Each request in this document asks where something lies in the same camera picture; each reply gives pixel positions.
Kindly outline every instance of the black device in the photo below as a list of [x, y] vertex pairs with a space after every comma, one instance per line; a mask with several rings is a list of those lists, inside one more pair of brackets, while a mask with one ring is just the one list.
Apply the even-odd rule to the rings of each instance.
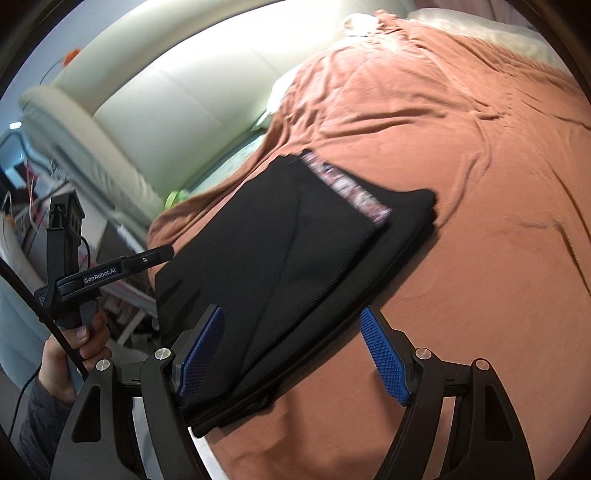
[[[373, 340], [378, 350], [390, 349], [394, 383], [385, 384], [406, 406], [376, 480], [423, 477], [444, 397], [455, 397], [456, 408], [439, 480], [534, 479], [519, 420], [489, 362], [444, 362], [427, 349], [416, 349], [404, 333], [390, 329], [376, 310], [365, 309], [361, 322], [362, 331], [379, 336]], [[183, 332], [171, 349], [162, 348], [142, 363], [117, 366], [105, 360], [101, 368], [95, 368], [67, 421], [51, 480], [145, 480], [132, 421], [131, 399], [139, 396], [144, 399], [164, 479], [210, 480], [183, 419], [180, 400], [183, 371], [196, 373], [186, 386], [198, 388], [199, 372], [212, 355], [207, 338], [215, 345], [219, 337], [215, 332], [223, 329], [220, 325], [223, 311], [210, 306], [195, 328]], [[376, 349], [371, 343], [373, 356]], [[378, 357], [376, 364], [388, 355], [380, 357], [379, 353]]]
[[81, 325], [91, 328], [101, 287], [174, 256], [173, 248], [164, 245], [80, 272], [78, 248], [83, 218], [84, 211], [75, 191], [52, 197], [47, 222], [47, 285], [37, 290], [35, 296], [64, 329]]

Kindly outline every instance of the orange bedsheet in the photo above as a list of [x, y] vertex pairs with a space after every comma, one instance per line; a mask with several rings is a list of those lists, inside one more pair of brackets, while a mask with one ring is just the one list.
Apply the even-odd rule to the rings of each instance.
[[[389, 189], [433, 189], [437, 235], [379, 304], [416, 346], [492, 362], [547, 478], [591, 414], [591, 107], [558, 70], [379, 17], [381, 33], [304, 64], [259, 151], [156, 219], [150, 247], [182, 248], [241, 182], [303, 148]], [[230, 479], [373, 478], [402, 409], [361, 336], [342, 343], [272, 409], [211, 432]]]

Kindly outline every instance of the textured grip pad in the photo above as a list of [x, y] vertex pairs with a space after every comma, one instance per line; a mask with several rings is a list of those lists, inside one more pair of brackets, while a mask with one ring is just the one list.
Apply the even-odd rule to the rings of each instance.
[[186, 361], [181, 366], [180, 385], [177, 391], [181, 403], [189, 401], [199, 393], [209, 365], [222, 340], [225, 326], [226, 317], [223, 310], [218, 307], [207, 321], [202, 334], [195, 341]]
[[361, 335], [374, 359], [388, 395], [396, 398], [403, 407], [407, 406], [410, 391], [406, 383], [404, 365], [378, 319], [369, 308], [361, 312]]

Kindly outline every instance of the gray sleeve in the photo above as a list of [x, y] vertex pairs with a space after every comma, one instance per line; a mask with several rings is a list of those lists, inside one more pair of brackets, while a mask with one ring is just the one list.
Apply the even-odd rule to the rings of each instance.
[[50, 478], [57, 444], [69, 414], [70, 407], [55, 400], [36, 378], [31, 386], [17, 451], [40, 480]]

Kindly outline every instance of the hand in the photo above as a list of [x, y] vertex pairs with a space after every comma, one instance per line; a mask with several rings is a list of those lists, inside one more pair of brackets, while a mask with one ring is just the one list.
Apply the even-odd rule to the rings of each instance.
[[[101, 358], [111, 357], [111, 349], [105, 346], [111, 333], [107, 327], [107, 317], [102, 310], [92, 319], [92, 328], [92, 336], [85, 326], [63, 332], [72, 348], [80, 349], [80, 356], [89, 372]], [[70, 406], [76, 401], [76, 390], [70, 379], [66, 352], [53, 335], [47, 339], [43, 347], [39, 382], [63, 405]]]

